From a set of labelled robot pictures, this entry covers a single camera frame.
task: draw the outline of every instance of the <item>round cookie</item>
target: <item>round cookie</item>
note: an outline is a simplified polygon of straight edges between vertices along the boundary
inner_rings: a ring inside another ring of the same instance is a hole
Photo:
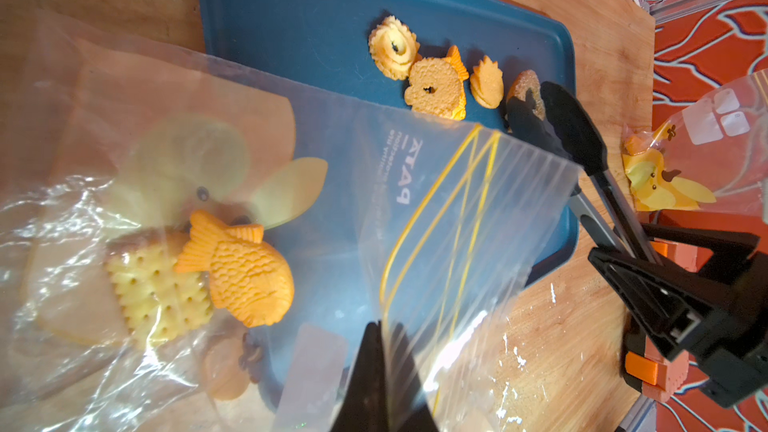
[[[234,400],[248,388],[248,373],[239,366],[242,355],[242,335],[221,338],[207,350],[202,362],[203,386],[212,398]]]
[[[507,100],[509,100],[510,97],[517,97],[525,102],[529,90],[532,92],[533,100],[536,102],[534,115],[540,120],[546,119],[544,101],[542,100],[542,86],[538,81],[536,72],[533,72],[532,70],[524,70],[523,72],[520,72],[518,78],[514,80],[512,87],[509,88],[509,92],[507,92]]]

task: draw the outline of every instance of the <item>wooden surface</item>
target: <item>wooden surface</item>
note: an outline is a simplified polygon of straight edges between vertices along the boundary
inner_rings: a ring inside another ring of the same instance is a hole
[[[603,133],[611,171],[623,177],[616,153],[622,125],[650,124],[653,20],[630,0],[506,1],[570,30],[578,98]],[[197,0],[0,0],[3,117],[21,80],[37,8],[112,33],[204,48]],[[599,204],[588,181],[582,179],[581,185]],[[506,330],[489,341],[498,354],[494,396],[503,415],[500,430],[612,432],[637,397],[619,376],[625,309],[587,263],[591,246],[582,231],[570,263],[510,304]]]

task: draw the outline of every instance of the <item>plastic bag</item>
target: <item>plastic bag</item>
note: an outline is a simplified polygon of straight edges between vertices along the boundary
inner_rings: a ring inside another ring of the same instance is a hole
[[[653,133],[625,128],[622,159],[637,209],[768,216],[767,93],[762,70],[707,93]]]
[[[449,387],[493,370],[460,353],[522,287],[579,173],[471,123],[51,14],[3,146],[9,430],[328,430],[376,320],[392,398],[424,384],[409,397],[445,430],[491,415],[490,386]],[[265,226],[293,273],[281,322],[247,331],[204,274],[169,273],[195,209]],[[391,403],[394,421],[417,405]]]

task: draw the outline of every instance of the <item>orange clamp pad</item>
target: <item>orange clamp pad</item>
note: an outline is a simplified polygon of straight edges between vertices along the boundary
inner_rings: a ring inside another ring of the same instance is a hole
[[[665,242],[651,241],[650,246],[659,254],[665,257],[669,257],[670,245]]]
[[[650,385],[656,385],[659,377],[659,365],[635,352],[627,352],[627,360],[624,362],[627,372]]]
[[[669,362],[646,337],[645,359],[658,364],[658,372],[656,384],[643,383],[643,395],[657,402],[666,402],[688,377],[688,352],[683,350],[674,362]]]

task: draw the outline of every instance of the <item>white sticker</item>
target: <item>white sticker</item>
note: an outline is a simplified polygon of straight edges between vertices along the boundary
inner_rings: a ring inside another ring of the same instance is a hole
[[[329,429],[348,347],[341,335],[299,327],[272,432]]]
[[[714,142],[724,137],[712,109],[712,101],[704,99],[683,110],[685,128],[695,146]]]
[[[750,131],[750,123],[746,120],[744,112],[734,112],[720,118],[723,129],[728,137],[740,136]]]
[[[721,90],[715,94],[715,110],[719,114],[733,112],[740,106],[739,99],[732,89]]]

